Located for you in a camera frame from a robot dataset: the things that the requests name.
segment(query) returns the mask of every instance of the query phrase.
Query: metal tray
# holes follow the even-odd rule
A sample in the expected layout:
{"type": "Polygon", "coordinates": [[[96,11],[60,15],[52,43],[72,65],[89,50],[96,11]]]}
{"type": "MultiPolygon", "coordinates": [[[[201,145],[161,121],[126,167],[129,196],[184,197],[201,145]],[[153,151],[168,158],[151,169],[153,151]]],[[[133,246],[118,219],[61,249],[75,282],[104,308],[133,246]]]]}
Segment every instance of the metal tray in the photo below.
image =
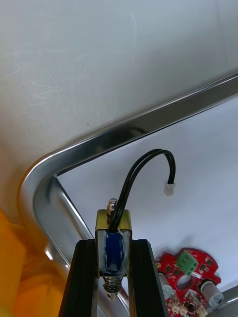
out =
{"type": "MultiPolygon", "coordinates": [[[[26,172],[18,194],[20,216],[39,248],[45,250],[66,279],[75,244],[92,234],[57,176],[118,147],[206,111],[238,94],[238,74],[96,133],[35,162],[26,172]]],[[[102,316],[128,316],[128,298],[109,302],[99,284],[102,316]]]]}

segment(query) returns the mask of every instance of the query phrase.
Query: yellow object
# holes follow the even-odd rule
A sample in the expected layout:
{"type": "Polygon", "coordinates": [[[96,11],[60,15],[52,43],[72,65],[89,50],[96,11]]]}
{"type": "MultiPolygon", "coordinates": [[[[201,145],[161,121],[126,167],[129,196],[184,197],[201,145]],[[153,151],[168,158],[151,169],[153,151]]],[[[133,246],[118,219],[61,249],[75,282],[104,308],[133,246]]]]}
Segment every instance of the yellow object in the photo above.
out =
{"type": "Polygon", "coordinates": [[[0,307],[2,312],[5,310],[3,316],[13,312],[25,259],[25,248],[9,224],[9,219],[0,210],[0,307]]]}
{"type": "Polygon", "coordinates": [[[64,285],[58,275],[40,274],[23,280],[14,317],[58,317],[64,285]]]}
{"type": "Polygon", "coordinates": [[[0,316],[1,317],[13,317],[4,307],[0,306],[0,316]]]}

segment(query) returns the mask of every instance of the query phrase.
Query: capacitor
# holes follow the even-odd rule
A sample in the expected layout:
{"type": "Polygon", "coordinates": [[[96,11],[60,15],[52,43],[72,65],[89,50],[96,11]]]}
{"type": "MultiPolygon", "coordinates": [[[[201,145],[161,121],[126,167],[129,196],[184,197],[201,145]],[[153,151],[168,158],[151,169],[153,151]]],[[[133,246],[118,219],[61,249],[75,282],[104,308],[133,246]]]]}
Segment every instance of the capacitor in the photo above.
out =
{"type": "Polygon", "coordinates": [[[163,289],[165,300],[167,300],[173,294],[173,289],[169,285],[169,282],[166,280],[163,274],[159,273],[159,279],[163,289]]]}
{"type": "Polygon", "coordinates": [[[224,296],[212,281],[207,281],[201,286],[201,292],[211,307],[220,305],[224,296]]]}

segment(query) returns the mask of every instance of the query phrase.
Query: black wire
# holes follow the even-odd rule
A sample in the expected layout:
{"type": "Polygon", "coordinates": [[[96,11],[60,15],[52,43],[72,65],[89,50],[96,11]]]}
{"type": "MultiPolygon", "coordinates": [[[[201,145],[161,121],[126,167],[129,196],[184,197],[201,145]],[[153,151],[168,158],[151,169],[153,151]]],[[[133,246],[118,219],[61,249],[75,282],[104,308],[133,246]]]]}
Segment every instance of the black wire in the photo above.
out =
{"type": "Polygon", "coordinates": [[[117,227],[120,223],[131,187],[135,181],[135,178],[137,177],[139,171],[143,168],[143,166],[149,162],[152,158],[154,158],[157,155],[164,154],[168,160],[169,166],[170,166],[170,175],[168,178],[168,184],[173,184],[175,179],[175,172],[176,172],[176,165],[175,165],[175,159],[173,154],[170,151],[167,150],[161,150],[161,149],[154,149],[146,154],[144,154],[142,157],[140,157],[135,164],[130,169],[126,180],[124,182],[123,188],[121,190],[121,194],[115,209],[115,213],[113,215],[112,221],[109,226],[109,232],[115,232],[117,230],[117,227]]]}

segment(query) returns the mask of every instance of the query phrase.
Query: electronic component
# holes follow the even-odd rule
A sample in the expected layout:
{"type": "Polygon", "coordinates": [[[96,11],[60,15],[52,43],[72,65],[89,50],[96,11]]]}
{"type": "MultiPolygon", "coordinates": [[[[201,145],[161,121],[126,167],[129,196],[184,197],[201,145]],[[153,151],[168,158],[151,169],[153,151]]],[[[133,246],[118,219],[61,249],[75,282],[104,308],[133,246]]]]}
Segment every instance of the electronic component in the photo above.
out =
{"type": "Polygon", "coordinates": [[[218,269],[216,261],[204,251],[187,248],[182,249],[177,256],[164,253],[156,265],[158,273],[165,276],[173,289],[173,294],[166,300],[169,316],[205,317],[207,312],[204,308],[209,302],[201,292],[201,286],[208,281],[212,281],[215,285],[221,283],[220,277],[215,275],[218,269]],[[179,266],[180,261],[183,260],[181,255],[191,255],[197,263],[190,276],[185,275],[179,266]]]}
{"type": "Polygon", "coordinates": [[[168,303],[168,307],[171,308],[171,311],[173,314],[179,314],[180,311],[180,305],[175,302],[168,303]]]}
{"type": "Polygon", "coordinates": [[[197,313],[198,317],[206,317],[207,316],[207,311],[202,306],[198,307],[198,309],[196,310],[196,313],[197,313]]]}
{"type": "Polygon", "coordinates": [[[207,267],[206,264],[202,264],[201,267],[200,267],[200,270],[204,271],[206,267],[207,267]]]}
{"type": "Polygon", "coordinates": [[[179,313],[181,316],[186,317],[187,316],[187,309],[184,305],[181,305],[179,313]]]}
{"type": "Polygon", "coordinates": [[[207,281],[201,286],[201,292],[211,307],[219,306],[224,296],[212,281],[207,281]]]}
{"type": "Polygon", "coordinates": [[[198,262],[195,257],[185,250],[183,250],[177,258],[176,264],[185,275],[191,275],[198,266],[198,262]]]}
{"type": "Polygon", "coordinates": [[[165,271],[166,271],[166,272],[171,272],[172,269],[173,269],[173,268],[172,268],[171,266],[167,266],[166,269],[165,269],[165,271]]]}
{"type": "Polygon", "coordinates": [[[174,188],[176,186],[176,183],[174,184],[168,184],[165,182],[165,188],[164,188],[164,193],[166,196],[172,196],[174,194],[174,188]]]}
{"type": "Polygon", "coordinates": [[[104,278],[104,289],[110,300],[116,298],[121,281],[127,275],[132,235],[128,210],[124,210],[117,231],[108,232],[108,216],[113,211],[114,202],[115,200],[111,199],[107,210],[98,210],[95,230],[98,277],[104,278]]]}
{"type": "Polygon", "coordinates": [[[159,279],[163,289],[165,300],[167,300],[172,295],[173,289],[163,274],[159,273],[159,279]]]}

